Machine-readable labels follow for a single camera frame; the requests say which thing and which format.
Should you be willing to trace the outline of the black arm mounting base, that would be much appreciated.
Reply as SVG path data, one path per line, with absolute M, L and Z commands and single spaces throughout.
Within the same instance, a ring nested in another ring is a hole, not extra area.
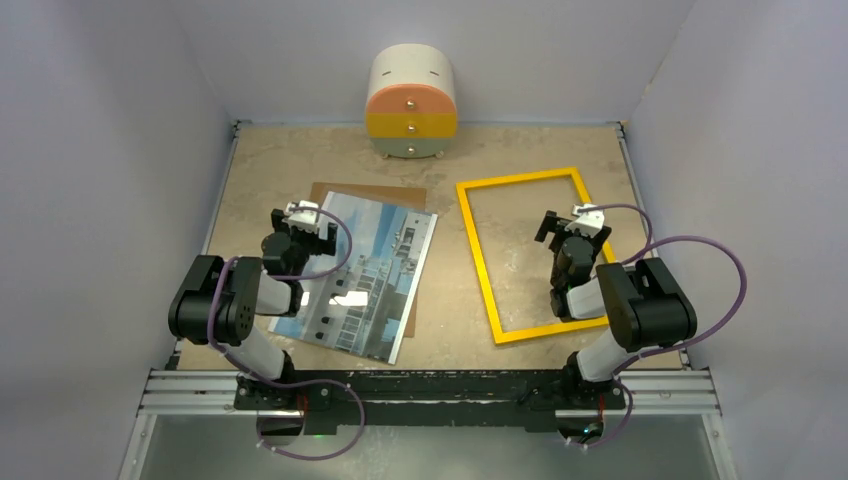
M 561 369 L 296 370 L 277 388 L 240 376 L 234 398 L 238 411 L 302 413 L 308 435 L 360 424 L 595 435 L 625 406 L 620 387 L 581 386 Z

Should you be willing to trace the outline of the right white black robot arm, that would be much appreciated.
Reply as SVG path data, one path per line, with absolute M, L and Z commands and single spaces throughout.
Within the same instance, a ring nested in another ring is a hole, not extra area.
M 605 316 L 608 329 L 589 347 L 571 354 L 563 368 L 561 392 L 576 407 L 608 388 L 615 371 L 650 347 L 671 347 L 694 336 L 694 308 L 664 262 L 638 260 L 633 266 L 595 262 L 612 229 L 594 206 L 577 206 L 573 217 L 545 213 L 534 240 L 553 238 L 550 303 L 562 321 Z

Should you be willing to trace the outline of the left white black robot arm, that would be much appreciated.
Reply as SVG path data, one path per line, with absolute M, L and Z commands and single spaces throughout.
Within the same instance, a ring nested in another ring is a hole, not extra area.
M 296 316 L 303 282 L 340 270 L 351 254 L 337 252 L 337 236 L 353 236 L 340 218 L 308 201 L 273 210 L 271 222 L 260 256 L 196 256 L 170 304 L 167 323 L 175 338 L 215 350 L 260 382 L 260 397 L 284 409 L 298 395 L 293 362 L 259 331 L 255 318 Z

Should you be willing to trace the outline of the yellow wooden picture frame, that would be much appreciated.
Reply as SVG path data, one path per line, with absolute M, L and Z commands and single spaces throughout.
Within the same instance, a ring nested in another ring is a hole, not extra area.
M 556 178 L 570 179 L 577 191 L 578 198 L 583 203 L 590 203 L 592 201 L 590 194 L 585 186 L 585 183 L 581 177 L 581 174 L 576 167 L 565 167 L 552 170 L 543 170 L 537 172 L 512 174 L 478 180 L 469 180 L 458 182 L 456 184 L 456 192 L 459 200 L 460 210 L 462 213 L 464 228 L 468 237 L 471 255 L 479 280 L 480 291 L 484 301 L 488 323 L 492 331 L 493 341 L 496 345 L 505 345 L 509 343 L 533 340 L 558 334 L 588 330 L 592 328 L 601 328 L 606 327 L 608 325 L 607 317 L 600 316 L 596 318 L 583 319 L 565 323 L 560 322 L 558 324 L 549 324 L 516 331 L 505 332 L 502 328 L 499 312 L 496 305 L 496 299 L 492 290 L 480 240 L 473 220 L 471 205 L 468 200 L 468 192 L 473 189 L 500 187 L 512 184 Z

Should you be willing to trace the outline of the building photo print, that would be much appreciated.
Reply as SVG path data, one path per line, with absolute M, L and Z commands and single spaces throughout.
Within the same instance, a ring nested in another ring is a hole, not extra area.
M 276 317 L 268 329 L 393 365 L 438 216 L 337 191 L 322 207 L 343 222 L 337 253 L 309 260 L 298 314 Z

